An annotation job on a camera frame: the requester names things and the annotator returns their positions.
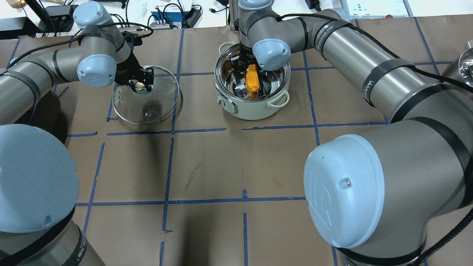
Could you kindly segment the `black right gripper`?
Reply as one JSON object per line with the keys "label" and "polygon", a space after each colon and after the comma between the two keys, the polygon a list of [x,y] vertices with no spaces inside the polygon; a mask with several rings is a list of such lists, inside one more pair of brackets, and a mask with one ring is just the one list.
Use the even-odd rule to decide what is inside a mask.
{"label": "black right gripper", "polygon": [[257,59],[253,54],[253,50],[250,47],[246,47],[243,44],[238,46],[235,53],[230,56],[230,81],[235,83],[242,83],[244,78],[244,71],[249,65],[257,65]]}

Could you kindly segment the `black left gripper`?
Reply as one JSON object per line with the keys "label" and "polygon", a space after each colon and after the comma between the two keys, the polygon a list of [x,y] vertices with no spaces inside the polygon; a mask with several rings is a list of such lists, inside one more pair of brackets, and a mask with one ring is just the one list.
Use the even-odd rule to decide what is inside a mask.
{"label": "black left gripper", "polygon": [[147,92],[152,92],[155,79],[154,68],[143,68],[133,53],[135,47],[143,44],[142,37],[128,31],[121,32],[121,34],[123,43],[116,53],[115,82],[129,87],[134,93],[139,92],[137,82],[140,82]]}

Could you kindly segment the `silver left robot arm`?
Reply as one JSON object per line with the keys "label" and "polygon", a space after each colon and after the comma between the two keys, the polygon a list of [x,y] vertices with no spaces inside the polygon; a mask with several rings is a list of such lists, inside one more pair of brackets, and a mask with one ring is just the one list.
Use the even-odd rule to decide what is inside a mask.
{"label": "silver left robot arm", "polygon": [[116,83],[147,97],[154,76],[133,54],[136,36],[120,32],[101,3],[80,4],[73,18],[82,31],[77,47],[39,47],[1,72],[2,266],[105,265],[73,220],[79,180],[71,154],[54,136],[61,102],[52,88]]}

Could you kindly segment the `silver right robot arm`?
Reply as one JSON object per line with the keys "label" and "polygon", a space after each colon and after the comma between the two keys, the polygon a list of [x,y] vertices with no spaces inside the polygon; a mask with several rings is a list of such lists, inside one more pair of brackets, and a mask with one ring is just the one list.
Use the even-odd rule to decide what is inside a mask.
{"label": "silver right robot arm", "polygon": [[422,77],[416,63],[446,59],[449,41],[466,40],[447,26],[472,16],[360,21],[403,59],[345,21],[242,17],[254,41],[287,37],[333,66],[309,70],[318,146],[309,151],[298,130],[270,130],[266,144],[238,156],[242,173],[291,196],[299,189],[342,265],[412,265],[435,251],[433,226],[472,209],[472,100]]}

